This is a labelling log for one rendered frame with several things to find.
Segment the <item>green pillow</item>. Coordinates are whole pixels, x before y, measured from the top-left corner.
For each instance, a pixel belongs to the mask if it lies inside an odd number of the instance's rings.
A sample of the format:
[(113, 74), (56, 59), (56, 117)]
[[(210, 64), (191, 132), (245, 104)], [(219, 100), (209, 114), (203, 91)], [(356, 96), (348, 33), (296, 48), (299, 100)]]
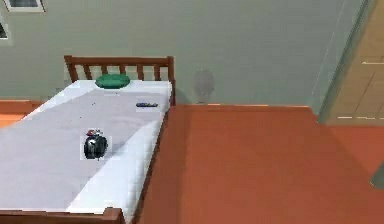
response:
[(103, 74), (95, 81), (95, 84), (103, 89), (120, 89), (129, 83), (130, 78), (125, 74)]

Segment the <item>black alarm clock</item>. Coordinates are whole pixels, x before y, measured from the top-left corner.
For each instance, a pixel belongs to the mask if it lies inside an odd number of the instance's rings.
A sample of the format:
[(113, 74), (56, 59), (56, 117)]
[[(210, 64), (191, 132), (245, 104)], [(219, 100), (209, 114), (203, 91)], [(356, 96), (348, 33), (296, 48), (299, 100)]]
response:
[(90, 129), (86, 133), (83, 152), (86, 159), (102, 158), (107, 151), (108, 141), (99, 129)]

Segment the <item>brown wooden bed white sheet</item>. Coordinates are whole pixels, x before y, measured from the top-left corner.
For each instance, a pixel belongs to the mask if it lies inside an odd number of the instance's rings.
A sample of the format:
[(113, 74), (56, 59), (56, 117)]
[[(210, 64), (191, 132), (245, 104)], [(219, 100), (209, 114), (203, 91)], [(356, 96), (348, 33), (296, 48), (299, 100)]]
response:
[[(132, 224), (175, 104), (174, 59), (64, 60), (71, 85), (0, 128), (0, 224)], [(103, 74), (125, 74), (130, 83), (99, 88)], [(99, 160), (83, 152), (90, 129), (108, 141)]]

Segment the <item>tan wooden room door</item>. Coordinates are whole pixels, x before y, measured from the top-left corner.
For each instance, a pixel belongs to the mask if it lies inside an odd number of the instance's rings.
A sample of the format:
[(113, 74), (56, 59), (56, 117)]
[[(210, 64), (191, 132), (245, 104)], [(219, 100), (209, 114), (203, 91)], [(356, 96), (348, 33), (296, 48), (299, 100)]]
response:
[(384, 0), (364, 1), (319, 118), (327, 125), (384, 126)]

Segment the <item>white framed wall picture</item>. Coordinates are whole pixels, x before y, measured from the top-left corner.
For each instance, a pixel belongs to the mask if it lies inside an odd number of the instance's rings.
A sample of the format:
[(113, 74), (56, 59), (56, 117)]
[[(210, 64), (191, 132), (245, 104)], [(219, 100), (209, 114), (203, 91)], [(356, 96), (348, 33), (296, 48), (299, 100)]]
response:
[(12, 43), (11, 34), (8, 25), (0, 22), (0, 45), (10, 45)]
[(44, 12), (42, 0), (3, 0), (9, 12)]

